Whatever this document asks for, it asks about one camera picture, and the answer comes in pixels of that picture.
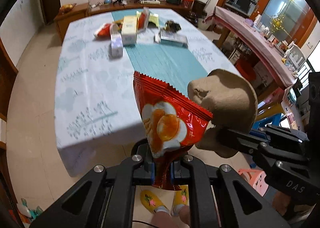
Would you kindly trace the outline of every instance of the foot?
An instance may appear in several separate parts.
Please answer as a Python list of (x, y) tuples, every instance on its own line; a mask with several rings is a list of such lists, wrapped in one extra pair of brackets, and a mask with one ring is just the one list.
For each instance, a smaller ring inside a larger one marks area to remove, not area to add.
[(172, 216), (178, 216), (180, 209), (188, 204), (189, 191), (188, 186), (181, 185), (181, 191), (176, 191), (174, 193), (173, 203), (171, 207), (170, 214)]
[(165, 207), (161, 200), (149, 190), (144, 190), (140, 193), (140, 201), (152, 214), (159, 211), (170, 214), (168, 208)]

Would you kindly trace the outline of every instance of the pink tablecloth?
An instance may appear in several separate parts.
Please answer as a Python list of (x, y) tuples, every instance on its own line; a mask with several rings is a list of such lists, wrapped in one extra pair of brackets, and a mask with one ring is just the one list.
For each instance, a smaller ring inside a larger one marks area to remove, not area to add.
[(282, 57), (276, 48), (270, 47), (268, 41), (259, 32), (245, 24), (245, 18), (218, 6), (215, 8), (214, 18), (239, 35), (240, 39), (256, 53), (266, 68), (270, 70), (276, 83), (282, 89), (289, 88), (295, 84), (296, 79), (294, 79), (291, 71), (282, 63)]

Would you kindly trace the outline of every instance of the sock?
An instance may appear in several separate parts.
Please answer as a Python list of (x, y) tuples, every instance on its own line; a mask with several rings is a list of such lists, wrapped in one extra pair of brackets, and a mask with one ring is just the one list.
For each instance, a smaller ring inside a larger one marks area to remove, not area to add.
[(168, 210), (167, 207), (165, 206), (158, 206), (157, 208), (154, 209), (154, 212), (157, 213), (157, 212), (166, 212), (167, 214), (170, 215), (170, 212)]
[(181, 209), (183, 206), (185, 206), (185, 205), (184, 205), (184, 204), (176, 205), (176, 206), (174, 207), (174, 209), (173, 209), (173, 213), (174, 213), (175, 215), (178, 215), (180, 209)]

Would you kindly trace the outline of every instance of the yellow box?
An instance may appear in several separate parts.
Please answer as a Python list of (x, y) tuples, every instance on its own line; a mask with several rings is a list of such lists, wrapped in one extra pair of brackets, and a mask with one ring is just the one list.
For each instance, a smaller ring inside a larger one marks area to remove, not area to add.
[(123, 45), (135, 44), (137, 42), (137, 16), (125, 16), (122, 24), (122, 43)]

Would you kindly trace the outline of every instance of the black wire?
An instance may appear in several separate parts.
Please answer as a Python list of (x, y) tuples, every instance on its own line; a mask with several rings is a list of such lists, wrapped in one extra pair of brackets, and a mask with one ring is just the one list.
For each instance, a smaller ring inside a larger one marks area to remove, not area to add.
[(136, 220), (133, 220), (132, 222), (146, 224), (146, 225), (149, 225), (149, 226), (151, 226), (151, 227), (153, 227), (153, 228), (159, 228), (158, 226), (155, 226), (155, 225), (152, 225), (152, 224), (148, 224), (148, 223), (145, 223), (145, 222), (143, 222), (143, 221), (136, 221)]

